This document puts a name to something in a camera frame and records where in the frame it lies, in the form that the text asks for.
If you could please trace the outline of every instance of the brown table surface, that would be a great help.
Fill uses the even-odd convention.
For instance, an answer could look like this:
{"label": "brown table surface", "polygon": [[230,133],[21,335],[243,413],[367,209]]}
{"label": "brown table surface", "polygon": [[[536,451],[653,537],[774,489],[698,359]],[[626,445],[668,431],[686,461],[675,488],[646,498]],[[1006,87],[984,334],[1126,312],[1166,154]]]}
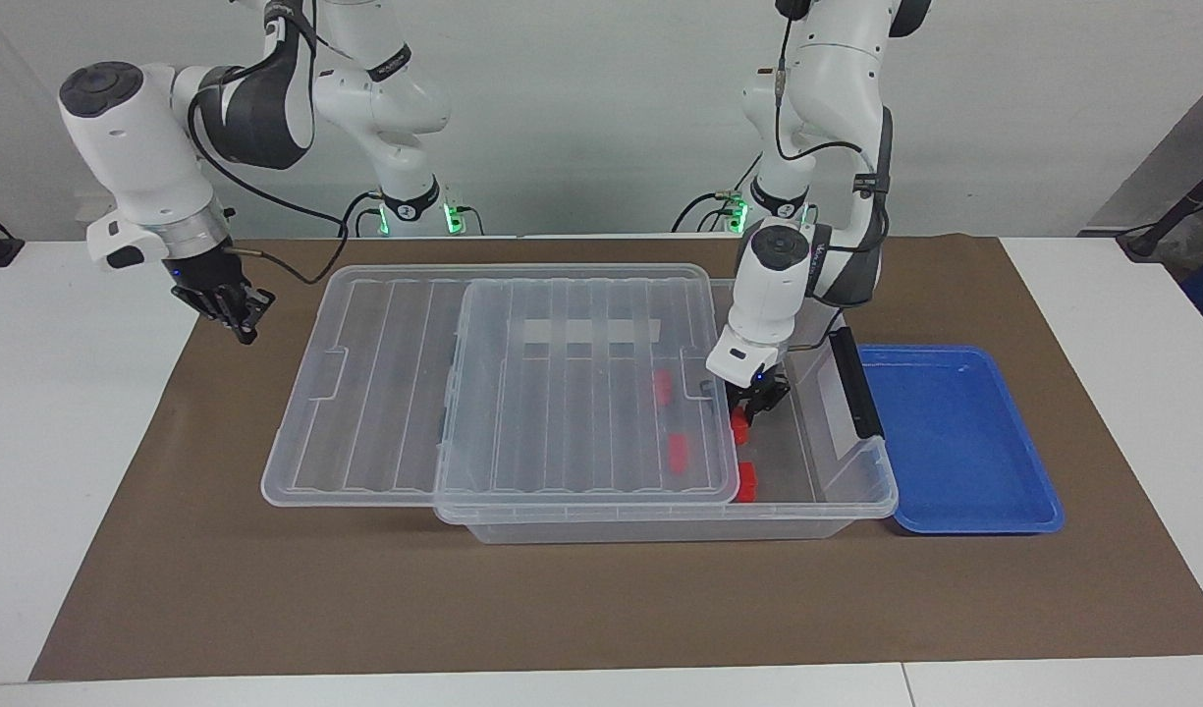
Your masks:
{"label": "brown table surface", "polygon": [[[331,243],[263,246],[318,263]],[[274,509],[260,474],[321,287],[201,322],[31,679],[1203,653],[1203,594],[1001,245],[893,238],[861,341],[995,357],[1067,512],[1037,537],[484,546],[426,510]],[[362,242],[342,263],[692,261],[727,240]]]}

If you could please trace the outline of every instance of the blue plastic tray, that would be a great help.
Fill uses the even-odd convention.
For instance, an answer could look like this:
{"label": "blue plastic tray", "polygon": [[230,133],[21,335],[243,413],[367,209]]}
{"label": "blue plastic tray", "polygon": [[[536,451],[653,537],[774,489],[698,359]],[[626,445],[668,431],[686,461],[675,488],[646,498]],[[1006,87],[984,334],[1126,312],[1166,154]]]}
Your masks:
{"label": "blue plastic tray", "polygon": [[861,345],[912,533],[1054,533],[1063,509],[1002,374],[972,345]]}

